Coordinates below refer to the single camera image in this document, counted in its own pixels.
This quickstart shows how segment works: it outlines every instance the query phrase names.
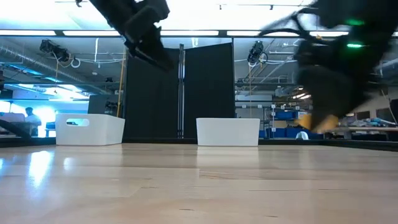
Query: bin handle cutout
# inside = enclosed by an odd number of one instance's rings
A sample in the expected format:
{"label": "bin handle cutout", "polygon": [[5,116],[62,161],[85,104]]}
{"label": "bin handle cutout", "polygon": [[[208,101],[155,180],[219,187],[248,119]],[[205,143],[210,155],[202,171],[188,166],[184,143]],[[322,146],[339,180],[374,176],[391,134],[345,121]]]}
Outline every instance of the bin handle cutout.
{"label": "bin handle cutout", "polygon": [[68,118],[67,126],[73,127],[87,127],[90,125],[90,121],[85,118]]}

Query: wooden floor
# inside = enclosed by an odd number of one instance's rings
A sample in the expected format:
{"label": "wooden floor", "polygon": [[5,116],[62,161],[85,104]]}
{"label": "wooden floor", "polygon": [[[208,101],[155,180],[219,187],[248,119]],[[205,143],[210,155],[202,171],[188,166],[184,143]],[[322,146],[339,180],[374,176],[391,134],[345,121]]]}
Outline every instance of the wooden floor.
{"label": "wooden floor", "polygon": [[0,149],[1,224],[396,224],[398,153],[323,146]]}

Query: fluorescent light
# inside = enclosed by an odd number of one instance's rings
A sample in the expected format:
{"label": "fluorescent light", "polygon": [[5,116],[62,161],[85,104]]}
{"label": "fluorescent light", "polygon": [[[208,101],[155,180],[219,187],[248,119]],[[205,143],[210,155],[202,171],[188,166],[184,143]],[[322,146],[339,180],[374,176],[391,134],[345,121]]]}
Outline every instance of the fluorescent light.
{"label": "fluorescent light", "polygon": [[161,35],[186,35],[186,36],[198,36],[198,35],[218,35],[217,30],[162,30]]}
{"label": "fluorescent light", "polygon": [[257,36],[259,31],[227,31],[226,35],[230,36]]}
{"label": "fluorescent light", "polygon": [[339,37],[341,35],[347,35],[348,32],[341,32],[341,31],[313,31],[310,32],[311,36],[321,36],[321,37]]}
{"label": "fluorescent light", "polygon": [[311,97],[311,95],[303,96],[303,97],[300,98],[300,100],[305,100],[305,99],[308,99],[310,97]]}
{"label": "fluorescent light", "polygon": [[290,32],[275,32],[275,33],[266,34],[264,36],[267,36],[267,37],[298,37],[299,35],[290,33]]}
{"label": "fluorescent light", "polygon": [[0,35],[56,35],[53,30],[0,30]]}
{"label": "fluorescent light", "polygon": [[77,93],[81,92],[81,89],[75,87],[74,85],[59,85],[59,86],[62,88],[66,88],[67,90],[77,92]]}
{"label": "fluorescent light", "polygon": [[34,88],[34,85],[30,85],[30,84],[18,84],[20,87],[24,87],[24,88]]}
{"label": "fluorescent light", "polygon": [[305,95],[305,93],[302,93],[302,94],[297,95],[297,96],[293,96],[293,99],[300,98],[300,97],[302,97],[303,95]]}
{"label": "fluorescent light", "polygon": [[74,36],[120,36],[116,30],[68,30],[63,31],[64,35]]}
{"label": "fluorescent light", "polygon": [[73,99],[71,98],[61,98],[61,99],[49,99],[49,101],[54,101],[54,102],[71,102]]}

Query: black robotic arm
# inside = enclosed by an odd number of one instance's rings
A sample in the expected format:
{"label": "black robotic arm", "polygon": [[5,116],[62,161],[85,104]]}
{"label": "black robotic arm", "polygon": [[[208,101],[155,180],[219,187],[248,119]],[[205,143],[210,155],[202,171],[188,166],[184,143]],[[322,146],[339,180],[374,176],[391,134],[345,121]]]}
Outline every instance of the black robotic arm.
{"label": "black robotic arm", "polygon": [[[397,6],[396,0],[318,0],[287,18],[298,30],[263,29],[260,35],[284,31],[304,39],[294,59],[298,61],[298,84],[312,96],[313,111],[302,126],[318,132],[334,128],[338,118],[370,99],[368,83],[375,81],[374,67],[390,49],[398,26]],[[300,14],[318,16],[327,29],[349,26],[349,33],[334,40],[313,37],[301,26]]]}
{"label": "black robotic arm", "polygon": [[108,24],[124,38],[132,57],[144,60],[163,70],[171,70],[170,59],[160,41],[160,30],[154,24],[166,19],[169,7],[165,0],[90,0]]}

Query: black partition panel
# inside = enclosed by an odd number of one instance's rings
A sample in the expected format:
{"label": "black partition panel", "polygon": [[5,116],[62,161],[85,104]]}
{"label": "black partition panel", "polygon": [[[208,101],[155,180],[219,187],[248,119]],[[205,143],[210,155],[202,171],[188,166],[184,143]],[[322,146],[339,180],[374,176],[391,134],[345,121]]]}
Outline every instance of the black partition panel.
{"label": "black partition panel", "polygon": [[168,49],[168,52],[175,60],[175,69],[168,73],[129,58],[124,141],[177,138],[179,50]]}
{"label": "black partition panel", "polygon": [[196,118],[233,118],[232,43],[187,49],[184,80],[184,137],[196,138]]}

